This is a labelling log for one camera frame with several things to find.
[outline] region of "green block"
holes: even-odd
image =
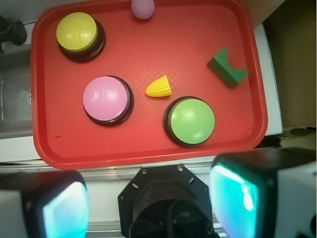
[[[223,48],[218,54],[208,62],[208,67],[228,86],[234,87],[239,84],[247,75],[248,71],[234,70],[228,64],[228,49]]]

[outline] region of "plastic tray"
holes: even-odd
[[[59,169],[170,161],[254,148],[263,138],[267,114],[251,20],[234,0],[156,0],[149,20],[138,20],[130,1],[87,1],[52,8],[32,36],[32,114],[35,147]],[[101,23],[106,47],[96,59],[76,63],[59,50],[55,31],[69,13],[82,11]],[[208,68],[223,47],[235,69],[250,73],[228,88]],[[150,98],[146,87],[167,75],[168,98]],[[132,88],[131,117],[115,127],[93,123],[83,108],[87,84],[116,75]],[[215,114],[209,140],[195,148],[174,144],[163,129],[167,106],[182,96],[206,101]]]

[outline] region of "pink button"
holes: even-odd
[[[94,119],[110,121],[127,109],[128,93],[116,78],[102,76],[91,81],[84,91],[84,108]]]

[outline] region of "black bracket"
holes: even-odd
[[[209,187],[183,165],[141,168],[118,196],[118,204],[121,232],[125,237],[145,237],[140,235],[142,229],[152,234],[152,238],[174,237],[171,230],[176,223],[178,229],[186,222],[193,223],[193,220],[186,221],[186,214],[182,214],[184,208],[189,209],[187,213],[195,213],[195,221],[202,217],[207,221],[206,232],[210,236],[205,237],[218,237],[213,230]],[[133,225],[140,233],[138,236],[131,235]]]
[[[0,15],[0,53],[1,43],[11,41],[14,45],[20,46],[26,41],[27,33],[21,21],[5,19]]]

